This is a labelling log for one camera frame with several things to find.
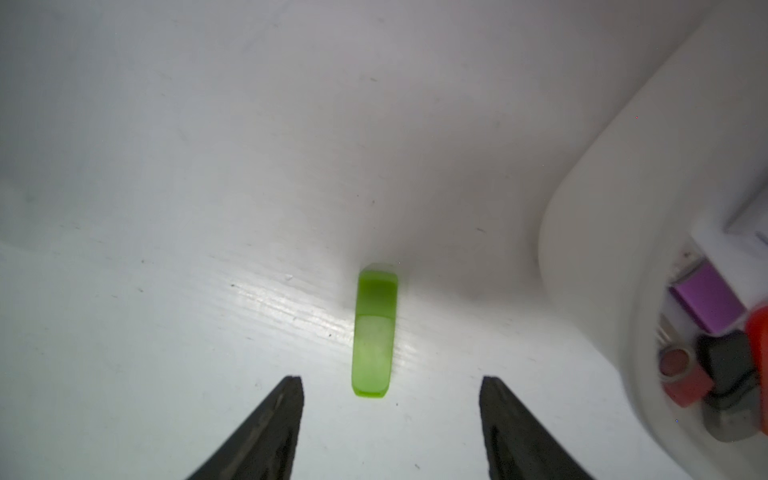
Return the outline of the green usb drive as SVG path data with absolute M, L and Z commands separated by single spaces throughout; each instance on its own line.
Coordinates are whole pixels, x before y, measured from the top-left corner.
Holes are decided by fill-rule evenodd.
M 382 398 L 391 380 L 399 280 L 396 274 L 365 269 L 358 278 L 351 385 L 364 398 Z

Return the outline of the purple usb drive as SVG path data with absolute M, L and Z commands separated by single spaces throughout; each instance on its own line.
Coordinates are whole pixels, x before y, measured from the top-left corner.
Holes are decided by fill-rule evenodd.
M 668 289 L 696 325 L 708 334 L 721 334 L 747 311 L 725 278 L 707 259 L 673 281 Z

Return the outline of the red usb stick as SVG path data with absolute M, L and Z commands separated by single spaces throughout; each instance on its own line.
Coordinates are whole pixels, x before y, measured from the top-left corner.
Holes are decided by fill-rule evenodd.
M 758 305 L 749 315 L 744 331 L 748 337 L 753 363 L 759 380 L 760 430 L 767 434 L 767 374 L 768 374 L 768 312 L 767 303 Z

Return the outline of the red swivel usb drive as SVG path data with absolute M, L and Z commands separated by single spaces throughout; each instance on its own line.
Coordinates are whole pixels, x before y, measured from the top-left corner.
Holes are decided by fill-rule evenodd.
M 672 344 L 658 353 L 658 374 L 666 395 L 681 408 L 702 400 L 713 388 L 714 381 L 687 345 Z

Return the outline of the dark grey usb drive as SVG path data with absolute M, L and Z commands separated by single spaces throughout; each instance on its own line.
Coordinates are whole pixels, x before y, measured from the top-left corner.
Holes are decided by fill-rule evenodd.
M 717 441 L 729 443 L 752 437 L 761 427 L 760 382 L 745 332 L 724 336 L 702 335 L 697 357 L 713 380 L 704 396 L 705 429 Z

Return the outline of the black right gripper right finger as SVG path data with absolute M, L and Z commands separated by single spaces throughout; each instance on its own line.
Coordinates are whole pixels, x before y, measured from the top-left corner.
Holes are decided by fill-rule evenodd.
M 479 407 L 492 479 L 591 477 L 500 378 L 483 378 Z

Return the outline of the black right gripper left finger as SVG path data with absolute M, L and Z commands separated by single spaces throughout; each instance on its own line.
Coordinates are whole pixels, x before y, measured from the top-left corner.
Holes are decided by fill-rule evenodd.
M 301 378 L 284 377 L 189 479 L 288 479 L 303 407 Z

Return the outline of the white storage box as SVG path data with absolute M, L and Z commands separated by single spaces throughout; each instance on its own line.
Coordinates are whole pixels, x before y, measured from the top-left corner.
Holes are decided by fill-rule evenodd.
M 618 371 L 646 432 L 697 479 L 763 479 L 767 439 L 721 443 L 657 374 L 657 323 L 692 233 L 760 301 L 767 262 L 718 230 L 767 176 L 767 5 L 725 1 L 668 57 L 555 191 L 542 220 L 546 292 Z

